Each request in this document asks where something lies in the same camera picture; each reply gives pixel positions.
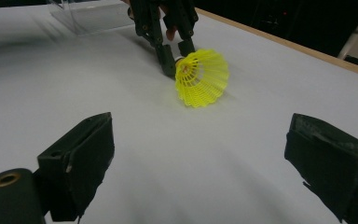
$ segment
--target yellow shuttlecock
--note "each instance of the yellow shuttlecock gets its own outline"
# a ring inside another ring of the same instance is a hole
[[[199,49],[176,63],[175,87],[186,105],[214,103],[227,86],[228,64],[212,49]]]

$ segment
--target white tabletop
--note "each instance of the white tabletop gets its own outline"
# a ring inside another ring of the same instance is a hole
[[[133,25],[75,36],[46,6],[0,8],[0,172],[35,171],[110,111],[116,154],[82,223],[338,223],[284,159],[285,135],[300,113],[358,138],[358,74],[201,15],[193,41],[231,72],[197,109]]]

